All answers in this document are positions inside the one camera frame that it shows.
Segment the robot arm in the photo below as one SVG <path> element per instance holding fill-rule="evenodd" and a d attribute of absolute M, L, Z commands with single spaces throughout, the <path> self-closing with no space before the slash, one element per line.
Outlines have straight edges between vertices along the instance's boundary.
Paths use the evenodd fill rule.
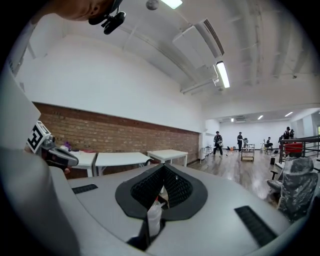
<path fill-rule="evenodd" d="M 44 158 L 49 166 L 62 168 L 77 166 L 79 160 L 68 151 L 58 148 L 55 137 L 41 121 L 37 121 L 27 140 L 31 151 Z"/>

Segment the brick wall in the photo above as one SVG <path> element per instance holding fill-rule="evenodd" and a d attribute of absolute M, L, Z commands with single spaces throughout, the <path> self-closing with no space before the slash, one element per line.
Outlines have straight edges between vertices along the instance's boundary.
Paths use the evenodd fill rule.
<path fill-rule="evenodd" d="M 35 106 L 41 112 L 40 121 L 56 137 L 58 146 L 69 142 L 72 148 L 79 150 L 143 154 L 173 149 L 188 152 L 188 163 L 198 159 L 197 132 L 59 106 L 40 103 L 35 103 Z M 182 164 L 183 159 L 175 159 L 173 163 Z M 131 169 L 132 166 L 108 167 L 106 172 L 110 174 Z M 86 171 L 77 173 L 86 176 Z"/>

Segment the plastic-wrapped chair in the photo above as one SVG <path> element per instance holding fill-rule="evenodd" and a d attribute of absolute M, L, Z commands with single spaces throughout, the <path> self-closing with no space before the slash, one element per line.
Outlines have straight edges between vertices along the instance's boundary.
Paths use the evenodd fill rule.
<path fill-rule="evenodd" d="M 296 157 L 287 157 L 285 159 L 285 163 L 284 163 L 284 166 L 286 166 L 287 162 L 289 161 L 292 161 L 294 159 L 297 159 Z M 272 179 L 268 179 L 266 181 L 266 183 L 269 185 L 269 187 L 271 189 L 273 189 L 273 192 L 274 193 L 278 193 L 280 194 L 281 192 L 281 187 L 282 187 L 282 181 L 283 181 L 283 176 L 284 176 L 284 168 L 281 170 L 280 172 L 280 176 L 277 180 L 275 180 L 275 175 L 279 174 L 278 172 L 274 171 L 274 170 L 271 170 L 270 172 L 273 173 L 272 175 Z"/>
<path fill-rule="evenodd" d="M 291 222 L 307 214 L 318 183 L 312 159 L 294 158 L 287 157 L 285 161 L 281 197 L 277 207 Z"/>

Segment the cart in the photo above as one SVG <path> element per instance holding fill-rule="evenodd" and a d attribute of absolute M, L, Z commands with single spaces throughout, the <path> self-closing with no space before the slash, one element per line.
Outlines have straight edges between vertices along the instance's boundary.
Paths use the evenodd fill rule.
<path fill-rule="evenodd" d="M 256 144 L 248 143 L 246 147 L 241 149 L 241 161 L 254 161 L 255 160 Z"/>

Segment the person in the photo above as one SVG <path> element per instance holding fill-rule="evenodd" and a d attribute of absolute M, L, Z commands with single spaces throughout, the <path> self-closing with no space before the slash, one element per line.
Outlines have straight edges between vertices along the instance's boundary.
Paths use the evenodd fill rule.
<path fill-rule="evenodd" d="M 239 146 L 239 152 L 241 152 L 241 147 L 242 147 L 242 140 L 243 140 L 243 138 L 242 138 L 242 132 L 240 131 L 239 132 L 239 135 L 238 135 L 238 137 L 237 137 L 237 140 L 238 140 L 238 146 Z"/>
<path fill-rule="evenodd" d="M 280 141 L 281 141 L 283 138 L 284 138 L 284 136 L 281 135 L 281 136 L 279 137 L 278 143 L 280 143 Z"/>
<path fill-rule="evenodd" d="M 246 148 L 248 143 L 249 143 L 248 138 L 244 138 L 243 139 L 243 147 Z"/>
<path fill-rule="evenodd" d="M 283 133 L 283 139 L 284 140 L 289 140 L 289 138 L 290 138 L 290 127 L 288 126 L 286 128 L 286 130 L 284 131 L 284 133 Z"/>
<path fill-rule="evenodd" d="M 266 141 L 266 144 L 265 144 L 266 148 L 269 148 L 269 147 L 272 148 L 272 146 L 274 145 L 273 143 L 270 143 L 270 140 L 271 140 L 271 137 L 268 137 L 268 140 Z"/>
<path fill-rule="evenodd" d="M 295 137 L 294 129 L 291 129 L 289 137 L 290 137 L 291 140 Z"/>
<path fill-rule="evenodd" d="M 221 145 L 222 145 L 222 136 L 219 134 L 219 131 L 216 131 L 216 136 L 214 136 L 214 139 L 213 139 L 213 142 L 214 142 L 214 149 L 213 149 L 213 155 L 216 154 L 216 150 L 219 149 L 220 151 L 220 155 L 222 156 L 223 155 L 223 152 L 222 152 L 222 148 L 221 148 Z"/>

